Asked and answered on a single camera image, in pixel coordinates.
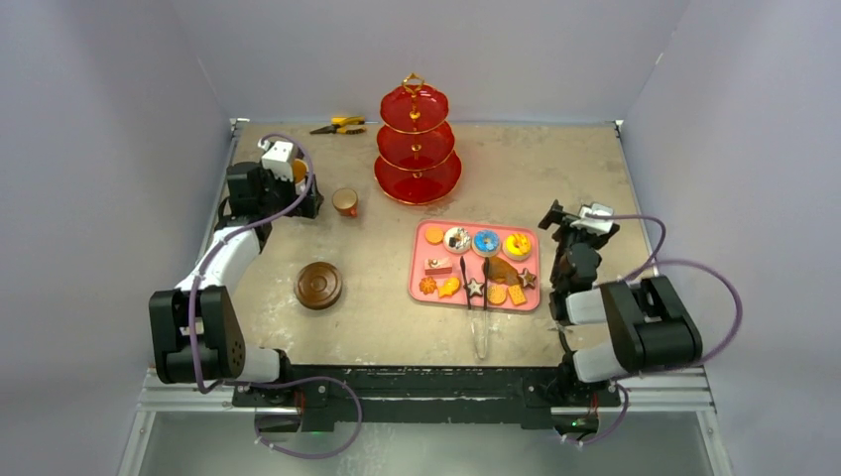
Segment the small cup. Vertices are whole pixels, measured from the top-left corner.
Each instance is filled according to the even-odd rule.
[[[359,197],[353,188],[340,188],[333,194],[333,208],[342,216],[356,217]]]
[[[298,195],[302,194],[303,190],[306,188],[307,172],[309,172],[309,168],[306,166],[306,162],[301,159],[295,159],[295,161],[292,162],[292,174],[295,178],[295,190]]]

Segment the star-shaped cookie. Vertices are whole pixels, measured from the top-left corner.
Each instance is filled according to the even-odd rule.
[[[479,283],[475,278],[471,278],[470,283],[464,285],[464,288],[467,290],[467,297],[483,296],[485,293],[484,286],[483,283]]]
[[[535,280],[538,277],[530,273],[529,270],[527,270],[526,268],[523,268],[523,272],[519,273],[517,277],[520,278],[520,285],[523,287],[524,290],[528,288],[535,288]]]

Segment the cookie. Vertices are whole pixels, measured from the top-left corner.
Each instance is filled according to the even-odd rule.
[[[437,245],[444,241],[444,230],[438,228],[437,226],[430,226],[426,228],[426,231],[423,233],[423,237],[426,238],[426,241],[430,245]]]
[[[521,288],[520,285],[509,286],[508,294],[511,295],[511,303],[513,305],[526,303],[526,295],[523,294],[523,288]]]
[[[477,296],[482,297],[485,295],[485,284],[479,283],[475,278],[471,278],[470,283],[464,285],[464,288],[467,290],[467,296],[469,298],[475,298]]]
[[[508,296],[505,294],[505,287],[500,285],[491,285],[488,289],[488,302],[493,305],[501,305],[505,302]]]
[[[427,276],[420,280],[420,292],[424,293],[425,295],[431,295],[438,289],[438,285],[435,283],[434,278],[430,278]]]
[[[438,297],[439,298],[448,298],[455,294],[456,291],[461,289],[461,281],[458,280],[456,277],[447,278],[447,281],[438,288]]]
[[[520,286],[522,286],[523,289],[529,289],[529,288],[534,289],[535,288],[535,280],[538,277],[535,276],[533,273],[531,273],[526,268],[523,268],[523,272],[520,273],[518,278],[520,279]]]

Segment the gold handle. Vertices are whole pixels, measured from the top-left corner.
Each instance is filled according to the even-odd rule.
[[[409,84],[409,81],[411,81],[413,79],[416,79],[420,82]],[[418,92],[421,90],[424,83],[425,83],[425,81],[423,80],[423,77],[418,76],[415,73],[412,73],[412,74],[406,76],[406,78],[403,79],[403,89],[408,91],[409,94],[411,94],[412,97],[414,97],[414,96],[418,95]]]

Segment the blue donut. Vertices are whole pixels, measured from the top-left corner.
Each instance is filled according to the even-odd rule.
[[[491,230],[482,230],[473,237],[473,244],[482,253],[492,253],[499,250],[499,235]]]

